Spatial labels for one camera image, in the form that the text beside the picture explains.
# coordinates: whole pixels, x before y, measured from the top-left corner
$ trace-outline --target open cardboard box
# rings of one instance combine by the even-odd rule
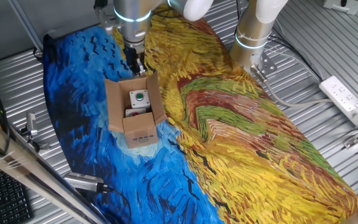
[[[113,82],[104,80],[109,117],[109,130],[122,132],[128,148],[158,143],[156,126],[166,120],[162,104],[157,72],[149,77]],[[125,118],[125,110],[131,109],[129,92],[148,90],[151,112]]]

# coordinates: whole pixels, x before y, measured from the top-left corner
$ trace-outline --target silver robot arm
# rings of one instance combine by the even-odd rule
[[[230,56],[244,70],[251,73],[251,67],[260,68],[262,52],[270,35],[274,20],[288,0],[249,0],[237,25],[235,41]]]
[[[104,30],[112,33],[117,27],[124,38],[124,53],[127,64],[134,75],[143,75],[147,68],[144,65],[144,41],[151,24],[151,13],[162,0],[114,0],[115,21],[110,21],[103,9],[107,0],[96,0],[94,10]],[[201,19],[211,7],[213,0],[167,0],[189,21]]]

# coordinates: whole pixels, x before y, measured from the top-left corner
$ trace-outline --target power strip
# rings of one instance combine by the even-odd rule
[[[358,98],[335,76],[322,83],[320,89],[358,127]]]

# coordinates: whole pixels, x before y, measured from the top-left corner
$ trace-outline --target metal grate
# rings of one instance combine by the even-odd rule
[[[278,20],[285,34],[326,77],[335,75],[358,96],[358,13],[348,16],[322,8],[316,0],[292,0]],[[221,38],[227,49],[234,41],[237,25],[235,0],[215,0],[205,19]],[[284,50],[268,43],[270,47]],[[302,65],[292,58],[267,54],[278,67],[268,77],[277,95],[292,103],[324,98],[318,83]],[[70,171],[53,130],[43,90],[43,68],[32,51],[0,61],[0,94],[9,119],[18,127],[25,125],[25,112],[34,111],[39,134],[35,141],[47,142],[49,150],[40,154],[61,175]],[[316,146],[342,178],[358,193],[358,154],[342,145],[354,130],[352,123],[332,104],[281,110]],[[77,221],[49,201],[29,190],[35,218],[29,223],[76,223]]]

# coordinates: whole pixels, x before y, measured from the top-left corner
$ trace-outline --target green cap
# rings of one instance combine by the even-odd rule
[[[136,94],[136,100],[138,101],[143,100],[143,94],[141,93]]]

